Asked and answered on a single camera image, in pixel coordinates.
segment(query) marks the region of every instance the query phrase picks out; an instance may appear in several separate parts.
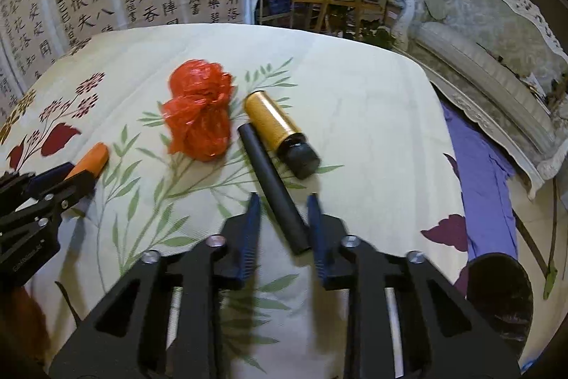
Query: purple butterfly pattern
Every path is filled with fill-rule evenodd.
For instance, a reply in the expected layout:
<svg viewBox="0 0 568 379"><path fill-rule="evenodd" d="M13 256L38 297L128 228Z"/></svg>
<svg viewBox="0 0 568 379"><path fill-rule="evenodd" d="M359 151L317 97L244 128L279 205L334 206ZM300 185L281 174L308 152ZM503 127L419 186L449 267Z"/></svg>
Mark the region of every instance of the purple butterfly pattern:
<svg viewBox="0 0 568 379"><path fill-rule="evenodd" d="M444 156L451 164L455 176L459 178L458 163L456 160L444 153ZM438 244L445 244L446 246L453 246L460 252L468 251L468 233L465 225L465 217L460 214L450 214L447 219L442 219L438 225L430 230L420 231L422 236L431 242ZM468 268L464 267L459 273L459 278L454 283L455 287L460 293L466 294L468 289Z"/></svg>

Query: black round object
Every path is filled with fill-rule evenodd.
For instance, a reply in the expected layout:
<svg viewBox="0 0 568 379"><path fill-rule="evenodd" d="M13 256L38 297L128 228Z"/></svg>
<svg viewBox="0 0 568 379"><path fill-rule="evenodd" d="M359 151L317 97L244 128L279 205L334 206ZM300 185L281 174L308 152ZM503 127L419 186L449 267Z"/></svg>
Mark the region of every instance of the black round object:
<svg viewBox="0 0 568 379"><path fill-rule="evenodd" d="M532 287L511 256L491 253L468 264L468 301L521 357L533 316Z"/></svg>
<svg viewBox="0 0 568 379"><path fill-rule="evenodd" d="M286 146L286 150L278 149L278 157L292 173L300 180L311 176L320 165L320 158L308 143L298 143Z"/></svg>

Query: wooden shelf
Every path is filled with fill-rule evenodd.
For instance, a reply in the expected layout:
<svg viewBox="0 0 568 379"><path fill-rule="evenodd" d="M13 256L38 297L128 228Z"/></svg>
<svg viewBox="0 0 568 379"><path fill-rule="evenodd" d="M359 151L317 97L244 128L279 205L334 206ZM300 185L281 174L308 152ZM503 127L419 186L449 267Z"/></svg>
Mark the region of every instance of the wooden shelf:
<svg viewBox="0 0 568 379"><path fill-rule="evenodd" d="M277 13L276 15L269 15L268 17L259 17L258 23L262 23L263 21L269 20L276 20L277 18L284 18L289 17L291 12L284 12L284 13Z"/></svg>
<svg viewBox="0 0 568 379"><path fill-rule="evenodd" d="M322 4L324 0L292 0L292 2L306 2L308 4ZM344 5L346 7L355 7L355 1L342 1L342 0L329 0L327 2L331 5ZM370 9L370 10L377 10L382 11L382 7L378 4L372 4L370 2L362 2L361 3L362 9Z"/></svg>

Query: green plant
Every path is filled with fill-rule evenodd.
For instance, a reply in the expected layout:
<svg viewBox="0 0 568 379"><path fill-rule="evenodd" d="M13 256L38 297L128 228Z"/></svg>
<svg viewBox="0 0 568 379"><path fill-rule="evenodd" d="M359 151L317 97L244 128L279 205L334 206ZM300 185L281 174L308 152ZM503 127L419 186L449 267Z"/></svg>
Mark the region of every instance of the green plant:
<svg viewBox="0 0 568 379"><path fill-rule="evenodd" d="M377 21L362 23L361 39L364 43L387 50L393 48L394 38L386 29L380 28Z"/></svg>

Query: blue basket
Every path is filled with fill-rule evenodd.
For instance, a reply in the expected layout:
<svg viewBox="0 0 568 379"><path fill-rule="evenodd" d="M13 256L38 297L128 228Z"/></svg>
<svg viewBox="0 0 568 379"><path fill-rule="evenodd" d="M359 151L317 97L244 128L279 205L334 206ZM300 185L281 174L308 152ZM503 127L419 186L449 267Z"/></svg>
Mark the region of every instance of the blue basket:
<svg viewBox="0 0 568 379"><path fill-rule="evenodd" d="M268 10L271 15L290 11L290 0L268 0Z"/></svg>

